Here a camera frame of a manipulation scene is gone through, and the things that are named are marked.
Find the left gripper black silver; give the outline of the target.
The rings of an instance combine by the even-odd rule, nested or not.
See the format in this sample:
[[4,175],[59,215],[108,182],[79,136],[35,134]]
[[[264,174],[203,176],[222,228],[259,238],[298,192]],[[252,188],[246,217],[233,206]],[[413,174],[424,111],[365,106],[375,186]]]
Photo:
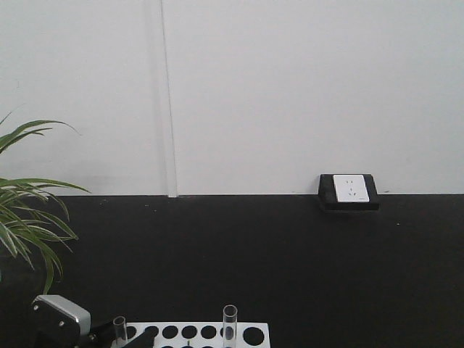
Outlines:
[[[76,345],[91,330],[91,314],[60,295],[38,295],[32,302],[33,320],[39,332],[65,346]],[[125,348],[152,348],[155,335],[143,332]]]

